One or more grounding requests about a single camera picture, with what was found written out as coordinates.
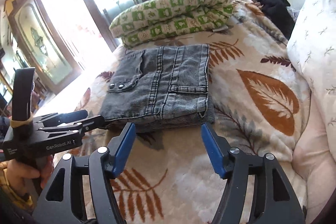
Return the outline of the person's left hand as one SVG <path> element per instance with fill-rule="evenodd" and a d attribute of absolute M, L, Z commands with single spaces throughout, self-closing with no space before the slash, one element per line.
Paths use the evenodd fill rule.
<path fill-rule="evenodd" d="M 8 161 L 6 176 L 11 188 L 18 194 L 24 195 L 27 193 L 25 179 L 31 180 L 33 178 L 40 178 L 41 187 L 44 188 L 54 170 L 53 159 L 52 155 L 48 156 L 45 167 L 40 171 L 16 160 Z"/>

